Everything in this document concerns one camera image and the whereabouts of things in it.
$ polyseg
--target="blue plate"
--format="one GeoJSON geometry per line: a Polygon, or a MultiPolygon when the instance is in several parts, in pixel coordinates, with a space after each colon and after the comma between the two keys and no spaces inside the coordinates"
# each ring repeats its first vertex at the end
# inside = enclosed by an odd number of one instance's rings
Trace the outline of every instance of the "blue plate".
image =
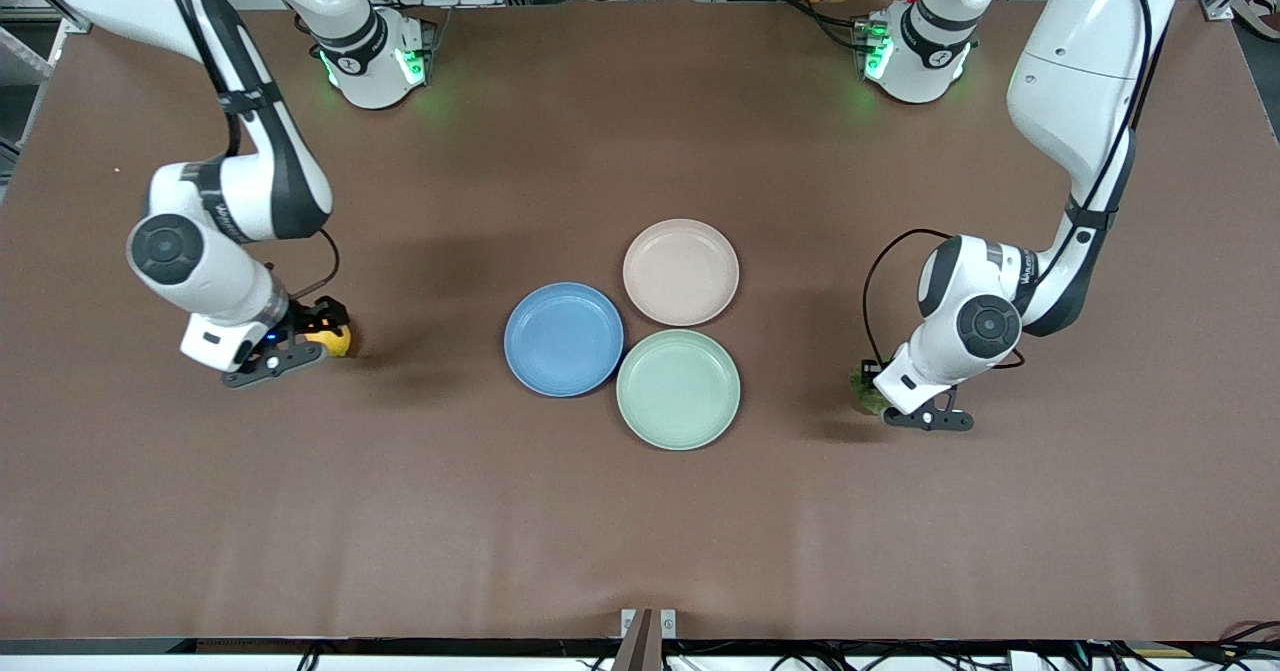
{"type": "Polygon", "coordinates": [[[520,383],[543,396],[579,396],[617,369],[622,316],[589,286],[544,286],[511,312],[503,350],[520,383]]]}

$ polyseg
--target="green led light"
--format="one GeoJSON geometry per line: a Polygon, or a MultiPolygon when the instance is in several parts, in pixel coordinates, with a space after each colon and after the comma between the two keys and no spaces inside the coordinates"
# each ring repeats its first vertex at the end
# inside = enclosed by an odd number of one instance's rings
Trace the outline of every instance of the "green led light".
{"type": "Polygon", "coordinates": [[[325,58],[324,51],[320,51],[320,60],[324,61],[324,70],[329,73],[329,85],[338,88],[338,77],[333,74],[333,67],[329,65],[329,59],[325,58]]]}
{"type": "Polygon", "coordinates": [[[969,55],[970,47],[973,47],[972,44],[965,44],[964,45],[964,51],[960,51],[960,58],[956,59],[956,70],[955,70],[954,74],[951,74],[951,79],[960,78],[960,74],[964,73],[964,60],[965,60],[965,56],[969,55]]]}
{"type": "Polygon", "coordinates": [[[884,67],[888,65],[890,56],[893,55],[893,40],[884,38],[884,42],[876,51],[872,51],[867,58],[867,74],[873,79],[878,79],[884,74],[884,67]]]}
{"type": "Polygon", "coordinates": [[[396,60],[399,61],[401,69],[404,72],[404,79],[412,86],[422,83],[422,79],[426,78],[426,74],[422,73],[422,63],[419,60],[416,51],[404,53],[397,49],[396,60]]]}

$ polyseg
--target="plate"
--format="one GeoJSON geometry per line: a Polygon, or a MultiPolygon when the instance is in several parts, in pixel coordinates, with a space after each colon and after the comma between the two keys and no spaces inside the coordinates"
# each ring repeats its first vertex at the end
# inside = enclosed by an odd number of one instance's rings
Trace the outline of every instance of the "plate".
{"type": "Polygon", "coordinates": [[[742,396],[737,366],[698,332],[671,329],[636,343],[618,371],[618,410],[631,430],[667,451],[719,438],[742,396]]]}
{"type": "Polygon", "coordinates": [[[622,316],[589,286],[544,286],[511,312],[503,351],[512,374],[530,389],[557,398],[579,396],[617,369],[622,316]]]}
{"type": "Polygon", "coordinates": [[[724,234],[691,219],[650,225],[622,261],[631,302],[668,327],[714,319],[732,301],[737,278],[737,255],[724,234]]]}

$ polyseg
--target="brown table surface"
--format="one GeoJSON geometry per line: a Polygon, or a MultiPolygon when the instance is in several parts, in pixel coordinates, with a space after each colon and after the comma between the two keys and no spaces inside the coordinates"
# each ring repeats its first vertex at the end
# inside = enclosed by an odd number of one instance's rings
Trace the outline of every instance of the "brown table surface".
{"type": "MultiPolygon", "coordinates": [[[[1280,616],[1280,152],[1229,24],[1180,5],[1124,214],[1069,332],[965,384],[964,435],[851,408],[863,274],[911,225],[1042,248],[1066,177],[1007,119],[1038,6],[910,108],[786,6],[457,12],[431,88],[360,111],[287,14],[251,27],[337,196],[330,292],[360,360],[224,391],[125,265],[152,170],[216,152],[201,69],[70,38],[0,209],[0,633],[1216,638],[1280,616]],[[744,397],[709,448],[623,425],[612,384],[527,392],[502,329],[668,216],[741,257],[701,330],[744,397]]],[[[872,314],[916,325],[931,243],[872,314]]],[[[320,239],[253,247],[291,287],[320,239]]]]}

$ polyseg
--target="green object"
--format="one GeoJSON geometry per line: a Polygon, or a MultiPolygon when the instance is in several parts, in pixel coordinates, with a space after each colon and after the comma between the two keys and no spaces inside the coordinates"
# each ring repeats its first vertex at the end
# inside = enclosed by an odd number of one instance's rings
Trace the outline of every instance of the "green object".
{"type": "Polygon", "coordinates": [[[397,49],[396,60],[399,61],[401,69],[404,72],[404,79],[408,83],[417,86],[426,78],[426,73],[422,70],[422,60],[416,51],[401,51],[397,49]]]}
{"type": "Polygon", "coordinates": [[[691,451],[724,433],[737,415],[742,385],[721,344],[672,329],[631,348],[617,393],[622,419],[636,435],[667,451],[691,451]]]}
{"type": "Polygon", "coordinates": [[[858,396],[858,405],[864,407],[872,416],[879,416],[887,407],[892,406],[869,379],[859,371],[849,374],[849,384],[858,396]]]}
{"type": "Polygon", "coordinates": [[[951,79],[960,78],[960,74],[964,73],[964,60],[969,56],[970,47],[973,47],[972,44],[964,45],[964,51],[960,51],[960,58],[956,59],[956,70],[954,74],[951,74],[951,79]]]}
{"type": "Polygon", "coordinates": [[[338,88],[338,77],[333,74],[333,65],[329,64],[329,59],[325,58],[324,51],[320,51],[320,60],[324,61],[324,70],[329,70],[329,86],[338,88]]]}
{"type": "Polygon", "coordinates": [[[867,74],[878,79],[884,74],[884,67],[888,65],[890,56],[893,55],[893,40],[884,38],[884,42],[876,47],[876,51],[868,53],[867,55],[867,74]]]}

